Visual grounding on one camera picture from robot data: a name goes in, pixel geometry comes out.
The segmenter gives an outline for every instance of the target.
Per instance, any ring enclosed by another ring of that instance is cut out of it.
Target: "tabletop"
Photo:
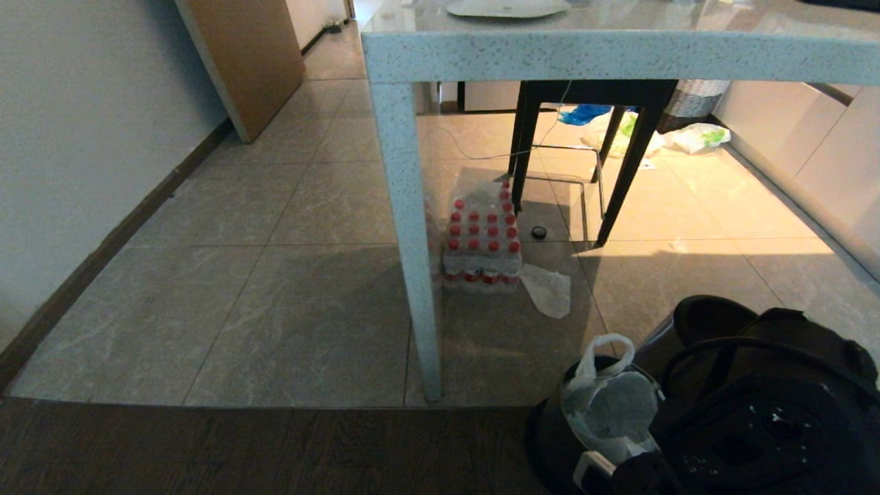
[[[363,30],[370,78],[880,85],[876,12],[797,0],[569,0],[570,10],[546,18],[461,18],[446,12],[452,1],[386,0]]]

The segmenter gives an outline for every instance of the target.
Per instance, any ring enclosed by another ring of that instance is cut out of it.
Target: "table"
[[[756,79],[880,85],[880,14],[796,0],[569,0],[529,20],[386,0],[362,34],[425,397],[442,393],[440,252],[426,220],[413,84]]]

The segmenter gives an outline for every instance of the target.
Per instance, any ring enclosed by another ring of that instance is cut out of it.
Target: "black chair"
[[[663,111],[672,98],[678,80],[586,80],[586,81],[523,81],[519,85],[517,119],[513,125],[513,139],[510,146],[510,166],[508,174],[513,177],[512,201],[517,213],[521,211],[523,187],[529,167],[529,158],[535,146],[535,127],[542,103],[566,103],[614,106],[611,122],[602,150],[598,152],[596,169],[591,182],[601,181],[602,164],[611,150],[612,138],[623,118],[627,107],[638,107],[639,118],[635,122],[629,148],[623,159],[611,200],[603,210],[602,225],[599,228],[595,246],[601,247],[608,241],[620,207],[627,197],[629,186],[648,149],[648,144]]]

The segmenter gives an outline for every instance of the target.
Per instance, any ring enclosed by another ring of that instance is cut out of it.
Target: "pack of water bottles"
[[[510,183],[456,187],[444,244],[444,288],[512,293],[523,267]]]

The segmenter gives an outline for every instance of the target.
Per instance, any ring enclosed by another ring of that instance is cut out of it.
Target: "dark wood floor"
[[[0,406],[0,493],[545,493],[529,410]]]

